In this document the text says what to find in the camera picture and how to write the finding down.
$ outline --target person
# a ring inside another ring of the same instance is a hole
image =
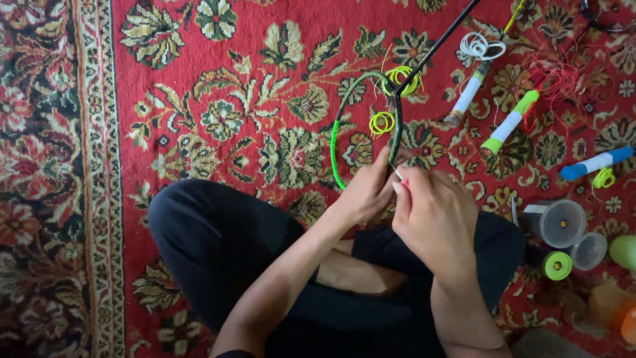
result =
[[[387,179],[389,152],[361,167],[306,232],[278,208],[207,180],[158,193],[151,233],[192,308],[218,333],[211,357],[510,356],[490,312],[523,259],[521,232],[478,212],[471,192],[442,171],[401,165],[403,180]],[[341,237],[395,195],[392,228],[348,242],[350,260],[404,280],[388,294],[322,284],[321,263]]]

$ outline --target red carpet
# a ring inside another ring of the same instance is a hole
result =
[[[225,183],[311,224],[339,195],[329,162],[331,125],[361,73],[414,67],[467,1],[39,0],[0,3],[0,350],[34,357],[205,357],[214,333],[180,294],[146,225],[159,190],[183,178]],[[577,4],[526,1],[467,113],[441,124],[475,68],[462,60],[469,31],[490,39],[516,4],[482,2],[432,58],[424,90],[404,103],[403,146],[415,163],[467,183],[482,210],[511,218],[537,198],[568,198],[587,231],[609,241],[634,233],[636,159],[593,196],[592,177],[562,167],[636,145],[636,37],[590,31],[581,39],[581,92],[537,105],[498,161],[479,146],[516,102],[522,63],[551,36],[567,48],[584,29]],[[633,17],[633,2],[616,2]],[[341,175],[373,160],[389,140],[368,120],[385,109],[359,87],[338,137]],[[633,356],[613,333],[579,332],[563,320],[563,292],[602,282],[636,293],[609,256],[558,283],[520,268],[497,312],[513,342],[545,327],[600,356]]]

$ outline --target green ball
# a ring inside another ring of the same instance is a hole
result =
[[[636,270],[636,235],[623,235],[609,247],[612,260],[626,269]]]

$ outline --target black pants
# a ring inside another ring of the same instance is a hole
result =
[[[148,212],[152,235],[192,308],[218,332],[243,292],[303,233],[289,214],[224,185],[182,180]],[[475,233],[478,280],[491,310],[521,263],[516,226],[481,212]],[[270,335],[269,357],[443,355],[430,305],[432,273],[390,228],[358,232],[354,257],[408,280],[391,297],[353,294],[311,279]]]

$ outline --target neon yellow string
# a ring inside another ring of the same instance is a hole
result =
[[[594,180],[592,180],[592,187],[596,189],[609,188],[616,182],[616,177],[612,174],[612,169],[601,169]]]
[[[404,76],[404,78],[406,78],[408,76],[409,73],[411,73],[411,71],[413,71],[410,67],[408,66],[398,66],[394,69],[390,69],[388,70],[385,75],[387,75],[391,81],[393,83],[395,83],[396,85],[401,85],[402,82],[400,80],[398,80],[398,76],[402,75]],[[411,83],[409,83],[406,88],[404,89],[404,91],[402,91],[402,94],[400,97],[405,98],[405,97],[411,97],[412,95],[417,93],[417,90],[419,89],[419,87],[422,87],[422,90],[424,90],[424,83],[422,81],[422,75],[420,73],[417,74],[417,76],[413,77],[413,80],[411,81]],[[382,84],[382,88],[384,89],[384,93],[391,95],[391,93],[387,90],[387,88],[384,86],[384,83]]]
[[[384,128],[378,127],[378,118],[382,118],[384,120]],[[375,136],[381,136],[384,133],[391,132],[393,127],[396,125],[396,120],[393,118],[393,115],[389,112],[378,112],[369,121],[369,129],[371,133]]]
[[[508,25],[506,25],[506,28],[504,29],[504,34],[506,34],[508,32],[508,29],[510,29],[510,27],[513,25],[513,22],[515,21],[515,18],[516,18],[516,14],[519,12],[519,9],[521,9],[521,7],[523,6],[524,1],[525,0],[521,0],[521,2],[519,3],[519,6],[517,6],[517,9],[513,13],[513,17],[510,19],[510,21],[508,22]]]

